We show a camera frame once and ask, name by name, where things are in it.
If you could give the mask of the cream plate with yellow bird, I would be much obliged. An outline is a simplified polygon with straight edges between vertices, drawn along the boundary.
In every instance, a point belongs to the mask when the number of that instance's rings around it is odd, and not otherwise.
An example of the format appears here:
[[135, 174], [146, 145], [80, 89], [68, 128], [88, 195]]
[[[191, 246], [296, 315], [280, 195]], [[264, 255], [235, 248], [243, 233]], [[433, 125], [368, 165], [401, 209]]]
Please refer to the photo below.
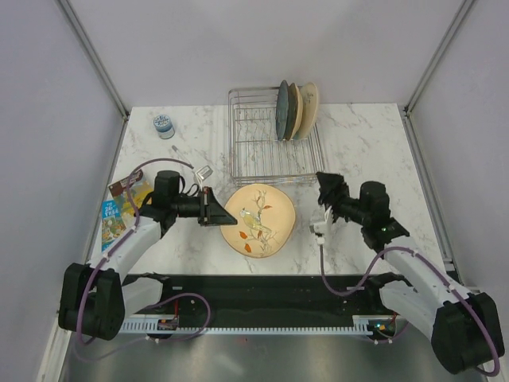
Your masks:
[[303, 100], [299, 87], [292, 83], [289, 86], [289, 109], [286, 126], [286, 140], [291, 140], [301, 124]]

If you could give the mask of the dark teal plate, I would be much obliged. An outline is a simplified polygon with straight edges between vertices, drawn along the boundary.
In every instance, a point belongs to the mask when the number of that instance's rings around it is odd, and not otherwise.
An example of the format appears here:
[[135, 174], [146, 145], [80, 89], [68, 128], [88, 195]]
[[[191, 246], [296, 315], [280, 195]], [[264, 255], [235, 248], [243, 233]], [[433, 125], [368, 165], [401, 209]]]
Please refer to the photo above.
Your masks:
[[286, 126], [289, 116], [289, 85], [286, 80], [283, 80], [278, 88], [278, 97], [276, 103], [276, 134], [278, 141], [286, 139]]

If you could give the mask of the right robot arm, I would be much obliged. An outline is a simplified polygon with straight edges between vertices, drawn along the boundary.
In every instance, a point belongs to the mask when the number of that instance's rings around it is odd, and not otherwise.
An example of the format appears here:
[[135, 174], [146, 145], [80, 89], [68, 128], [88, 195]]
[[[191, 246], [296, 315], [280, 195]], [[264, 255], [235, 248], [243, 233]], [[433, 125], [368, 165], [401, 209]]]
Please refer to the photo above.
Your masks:
[[324, 250], [325, 235], [333, 223], [352, 221], [375, 252], [367, 268], [373, 269], [382, 259], [396, 269], [375, 277], [365, 273], [349, 290], [335, 290], [326, 283], [329, 292], [346, 298], [365, 289], [363, 300], [371, 312], [388, 309], [399, 314], [426, 336], [436, 358], [451, 374], [475, 369], [485, 376], [498, 376], [505, 348], [495, 301], [461, 285], [421, 251], [391, 215], [384, 184], [366, 181], [353, 198], [342, 175], [318, 172], [316, 176], [317, 202], [324, 207], [323, 221], [312, 226], [319, 249]]

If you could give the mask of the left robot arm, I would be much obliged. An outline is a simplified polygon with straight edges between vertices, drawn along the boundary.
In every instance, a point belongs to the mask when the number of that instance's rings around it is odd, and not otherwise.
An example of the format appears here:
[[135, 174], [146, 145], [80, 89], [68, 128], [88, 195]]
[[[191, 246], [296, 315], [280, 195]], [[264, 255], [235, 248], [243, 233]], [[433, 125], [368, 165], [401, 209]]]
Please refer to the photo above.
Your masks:
[[160, 279], [140, 276], [132, 283], [124, 280], [178, 218], [195, 218], [202, 227], [237, 223], [216, 200], [211, 188], [205, 186], [195, 196], [184, 195], [178, 172], [158, 172], [151, 202], [138, 210], [134, 225], [105, 252], [88, 263], [72, 263], [66, 269], [59, 327], [109, 341], [131, 315], [144, 309], [153, 308], [158, 313], [171, 310], [175, 295]]

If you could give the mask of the blue and cream plate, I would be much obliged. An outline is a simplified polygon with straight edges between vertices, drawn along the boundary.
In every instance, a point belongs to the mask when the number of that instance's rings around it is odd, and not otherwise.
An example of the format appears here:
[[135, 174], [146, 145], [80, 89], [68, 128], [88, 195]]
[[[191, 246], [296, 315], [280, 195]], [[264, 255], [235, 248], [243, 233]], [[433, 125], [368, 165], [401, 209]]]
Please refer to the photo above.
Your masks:
[[294, 135], [295, 140], [307, 138], [311, 133], [313, 126], [317, 120], [318, 109], [320, 106], [320, 94], [318, 87], [313, 82], [308, 82], [300, 88], [303, 101], [303, 111], [301, 116], [301, 124], [297, 133]]

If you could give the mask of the cream plate with blue bird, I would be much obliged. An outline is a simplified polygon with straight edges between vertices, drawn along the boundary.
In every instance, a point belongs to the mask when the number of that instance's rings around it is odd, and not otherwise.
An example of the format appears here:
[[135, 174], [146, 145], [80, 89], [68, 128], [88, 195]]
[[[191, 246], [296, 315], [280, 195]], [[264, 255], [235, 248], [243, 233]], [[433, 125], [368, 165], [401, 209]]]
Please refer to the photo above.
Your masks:
[[260, 183], [236, 190], [225, 209], [237, 224], [221, 227], [222, 237], [232, 249], [254, 259], [271, 257], [282, 249], [297, 217], [289, 196], [272, 185]]

